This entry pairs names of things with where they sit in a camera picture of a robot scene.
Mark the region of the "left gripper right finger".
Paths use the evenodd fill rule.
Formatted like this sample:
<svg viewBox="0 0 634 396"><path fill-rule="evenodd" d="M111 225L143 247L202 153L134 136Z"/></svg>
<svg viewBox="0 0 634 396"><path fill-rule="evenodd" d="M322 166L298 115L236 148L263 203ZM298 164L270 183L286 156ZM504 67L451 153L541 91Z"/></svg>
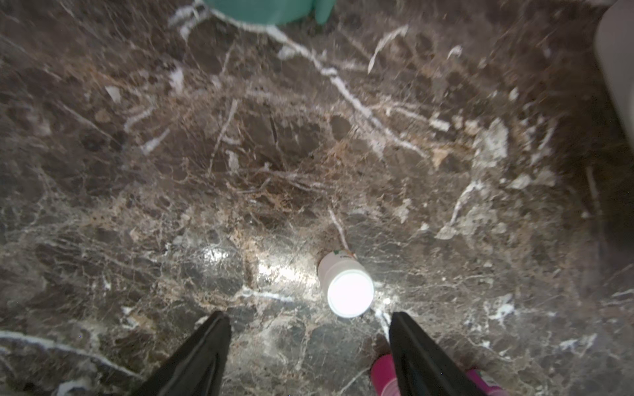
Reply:
<svg viewBox="0 0 634 396"><path fill-rule="evenodd" d="M402 395L485 395L407 313L391 315L389 341Z"/></svg>

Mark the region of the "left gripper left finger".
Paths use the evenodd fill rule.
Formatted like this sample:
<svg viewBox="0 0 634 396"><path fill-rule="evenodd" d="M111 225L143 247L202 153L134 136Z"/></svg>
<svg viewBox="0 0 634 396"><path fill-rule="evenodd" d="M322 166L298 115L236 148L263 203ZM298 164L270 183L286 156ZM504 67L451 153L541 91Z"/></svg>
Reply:
<svg viewBox="0 0 634 396"><path fill-rule="evenodd" d="M229 354L229 316L214 312L133 396L210 396L221 393Z"/></svg>

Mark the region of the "white paint can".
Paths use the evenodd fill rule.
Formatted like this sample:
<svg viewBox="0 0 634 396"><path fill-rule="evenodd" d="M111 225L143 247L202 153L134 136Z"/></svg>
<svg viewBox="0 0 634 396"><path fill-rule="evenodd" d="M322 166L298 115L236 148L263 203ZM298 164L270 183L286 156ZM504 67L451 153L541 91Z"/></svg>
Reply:
<svg viewBox="0 0 634 396"><path fill-rule="evenodd" d="M328 306L340 318L364 314L374 300L375 287L365 267L348 250L328 253L317 267Z"/></svg>

